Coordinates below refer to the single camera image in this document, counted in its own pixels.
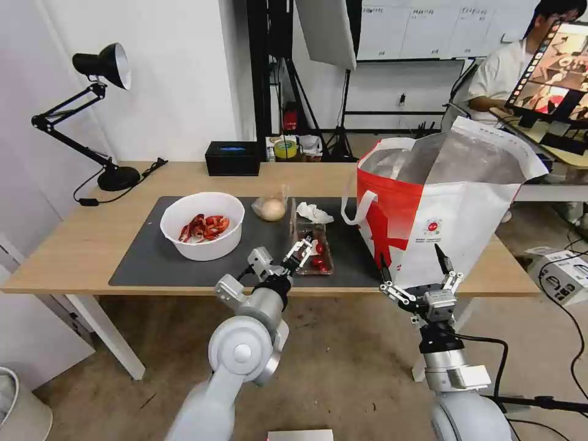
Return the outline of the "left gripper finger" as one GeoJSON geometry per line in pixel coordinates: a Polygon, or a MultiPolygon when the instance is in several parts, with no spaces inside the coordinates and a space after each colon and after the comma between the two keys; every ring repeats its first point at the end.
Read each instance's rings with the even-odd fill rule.
{"type": "Polygon", "coordinates": [[[313,253],[313,247],[300,247],[293,253],[293,256],[298,260],[298,266],[296,267],[297,274],[306,274],[309,271],[313,253]]]}
{"type": "Polygon", "coordinates": [[[314,246],[312,244],[313,240],[313,234],[307,234],[298,240],[285,255],[284,259],[282,260],[282,266],[303,267],[309,260],[314,250],[314,246]]]}

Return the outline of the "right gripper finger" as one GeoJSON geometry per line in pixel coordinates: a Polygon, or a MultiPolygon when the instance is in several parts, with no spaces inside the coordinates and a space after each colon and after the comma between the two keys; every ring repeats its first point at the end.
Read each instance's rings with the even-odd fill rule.
{"type": "Polygon", "coordinates": [[[380,291],[390,300],[395,301],[401,309],[415,309],[416,297],[406,292],[403,288],[394,285],[383,253],[379,253],[379,263],[383,281],[380,285],[380,291]]]}
{"type": "Polygon", "coordinates": [[[434,244],[435,252],[441,267],[443,278],[443,289],[449,290],[452,294],[457,292],[459,285],[463,280],[463,273],[455,271],[450,258],[441,250],[438,244],[434,244]]]}

